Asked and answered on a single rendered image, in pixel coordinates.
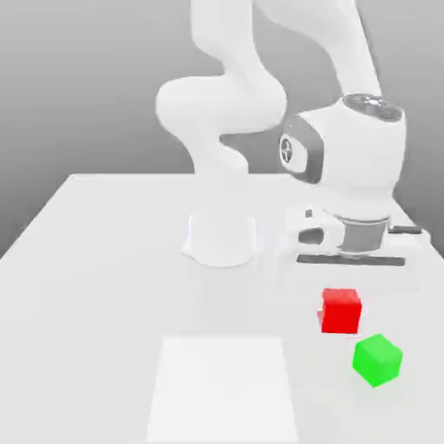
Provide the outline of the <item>small red cube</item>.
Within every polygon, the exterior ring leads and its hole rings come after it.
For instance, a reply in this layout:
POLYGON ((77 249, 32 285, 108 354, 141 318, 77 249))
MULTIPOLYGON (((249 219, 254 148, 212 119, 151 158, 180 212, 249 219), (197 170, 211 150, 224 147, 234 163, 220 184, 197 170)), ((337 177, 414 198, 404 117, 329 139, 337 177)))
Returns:
POLYGON ((321 331, 356 334, 362 314, 362 301, 355 289, 325 288, 322 293, 321 331))

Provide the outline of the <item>small green cube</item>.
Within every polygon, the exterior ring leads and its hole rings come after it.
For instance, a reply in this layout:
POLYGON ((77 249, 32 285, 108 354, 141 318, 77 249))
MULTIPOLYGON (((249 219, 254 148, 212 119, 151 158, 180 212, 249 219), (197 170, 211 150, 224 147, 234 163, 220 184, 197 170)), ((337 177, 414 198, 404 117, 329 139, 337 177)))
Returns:
POLYGON ((402 350, 383 334, 356 343, 352 368, 373 388, 394 380, 402 365, 402 350))

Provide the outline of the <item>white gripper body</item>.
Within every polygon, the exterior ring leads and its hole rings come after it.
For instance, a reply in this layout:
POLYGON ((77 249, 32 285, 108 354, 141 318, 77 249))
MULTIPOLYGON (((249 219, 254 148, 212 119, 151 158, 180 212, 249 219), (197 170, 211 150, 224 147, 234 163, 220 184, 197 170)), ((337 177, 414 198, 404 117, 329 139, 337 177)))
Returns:
POLYGON ((359 258, 287 247, 280 268, 290 269, 300 283, 322 287, 414 289, 426 274, 430 246, 428 232, 391 232, 380 250, 359 258))

